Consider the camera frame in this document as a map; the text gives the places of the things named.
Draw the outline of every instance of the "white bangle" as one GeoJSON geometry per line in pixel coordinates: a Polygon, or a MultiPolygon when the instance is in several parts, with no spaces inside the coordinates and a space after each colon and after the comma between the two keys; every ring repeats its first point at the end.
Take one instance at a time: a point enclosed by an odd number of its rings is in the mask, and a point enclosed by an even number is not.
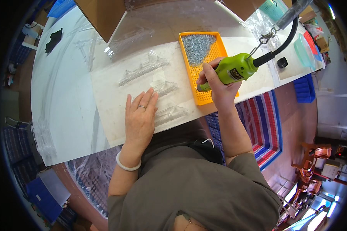
{"type": "Polygon", "coordinates": [[[141,160],[140,160],[139,164],[138,164],[136,167],[129,168],[129,167],[126,167],[126,166],[124,166],[123,164],[121,164],[121,162],[120,162],[120,155],[121,155],[121,152],[119,152],[119,153],[117,154],[117,156],[116,156],[116,161],[117,161],[118,166],[121,167],[121,169],[126,170],[126,171],[131,171],[131,172],[132,172],[132,171],[138,170],[138,169],[140,168],[141,160]]]}

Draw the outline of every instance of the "pile of screws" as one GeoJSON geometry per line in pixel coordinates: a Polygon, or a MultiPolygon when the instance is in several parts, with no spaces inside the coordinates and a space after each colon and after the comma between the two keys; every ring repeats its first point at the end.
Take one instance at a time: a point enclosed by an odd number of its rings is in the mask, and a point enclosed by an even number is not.
{"type": "Polygon", "coordinates": [[[211,45],[216,42],[216,37],[209,34],[192,34],[181,37],[189,65],[200,65],[208,55],[211,45]]]}

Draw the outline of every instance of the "necklace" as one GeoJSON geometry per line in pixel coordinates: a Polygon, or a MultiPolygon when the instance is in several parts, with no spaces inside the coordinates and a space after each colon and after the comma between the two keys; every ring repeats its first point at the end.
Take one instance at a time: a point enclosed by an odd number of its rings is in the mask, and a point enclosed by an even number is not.
{"type": "Polygon", "coordinates": [[[200,225],[197,225],[197,224],[193,223],[193,222],[190,220],[190,218],[188,218],[188,221],[189,221],[189,224],[185,227],[184,231],[188,228],[188,226],[189,226],[190,224],[193,224],[193,225],[199,226],[199,227],[202,228],[202,229],[208,230],[208,229],[204,228],[203,226],[200,226],[200,225]]]}

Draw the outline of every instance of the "woman's left hand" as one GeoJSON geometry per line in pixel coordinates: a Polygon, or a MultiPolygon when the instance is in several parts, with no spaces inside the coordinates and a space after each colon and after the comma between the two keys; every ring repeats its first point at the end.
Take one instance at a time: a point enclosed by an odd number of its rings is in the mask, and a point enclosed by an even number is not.
{"type": "Polygon", "coordinates": [[[126,141],[123,146],[130,155],[140,159],[149,145],[154,134],[154,116],[158,108],[155,107],[158,94],[153,94],[153,88],[142,92],[131,103],[131,95],[127,95],[126,102],[126,141]]]}

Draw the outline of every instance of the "brown floor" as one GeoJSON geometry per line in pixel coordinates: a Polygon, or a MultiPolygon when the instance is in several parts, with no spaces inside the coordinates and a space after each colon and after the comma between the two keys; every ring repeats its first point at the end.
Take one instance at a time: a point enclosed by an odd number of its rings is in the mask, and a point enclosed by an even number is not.
{"type": "MultiPolygon", "coordinates": [[[[35,51],[32,51],[25,63],[19,67],[17,80],[19,80],[19,118],[21,121],[32,120],[31,115],[31,77],[35,51]]],[[[262,173],[270,187],[274,191],[280,189],[284,183],[280,176],[294,181],[296,179],[295,169],[292,163],[299,163],[303,156],[301,142],[313,143],[317,129],[317,104],[316,100],[311,104],[298,104],[293,83],[286,84],[275,89],[279,106],[280,119],[283,132],[283,152],[262,173]]],[[[200,118],[202,124],[206,125],[205,119],[200,118]]],[[[210,137],[208,127],[205,130],[210,137]]],[[[79,190],[70,177],[65,165],[53,166],[61,181],[71,193],[69,206],[79,215],[90,220],[99,231],[106,231],[107,220],[93,208],[83,193],[79,190]]]]}

